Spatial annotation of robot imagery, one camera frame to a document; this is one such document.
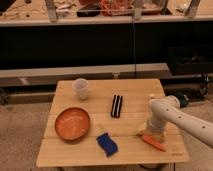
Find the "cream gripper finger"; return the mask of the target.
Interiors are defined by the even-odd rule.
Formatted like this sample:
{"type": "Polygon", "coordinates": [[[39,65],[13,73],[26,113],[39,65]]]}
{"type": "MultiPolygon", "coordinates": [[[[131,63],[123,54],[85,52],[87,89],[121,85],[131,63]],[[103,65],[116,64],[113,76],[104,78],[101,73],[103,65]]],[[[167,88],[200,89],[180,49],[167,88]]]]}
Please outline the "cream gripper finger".
{"type": "Polygon", "coordinates": [[[158,142],[163,143],[165,141],[165,134],[157,134],[155,138],[158,142]]]}
{"type": "Polygon", "coordinates": [[[136,133],[137,136],[142,136],[142,135],[147,135],[147,134],[149,134],[149,131],[146,130],[146,129],[138,130],[137,133],[136,133]]]}

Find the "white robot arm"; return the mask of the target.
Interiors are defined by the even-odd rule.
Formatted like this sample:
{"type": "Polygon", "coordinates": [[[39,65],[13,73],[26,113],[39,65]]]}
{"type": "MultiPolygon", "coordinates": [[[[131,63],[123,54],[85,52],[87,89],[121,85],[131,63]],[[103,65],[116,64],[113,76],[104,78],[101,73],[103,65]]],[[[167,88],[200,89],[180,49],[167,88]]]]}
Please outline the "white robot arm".
{"type": "Polygon", "coordinates": [[[137,135],[143,138],[149,136],[154,143],[163,143],[165,128],[170,122],[213,148],[213,123],[183,112],[181,108],[186,104],[185,98],[178,95],[151,99],[149,101],[151,115],[139,127],[137,135]]]}

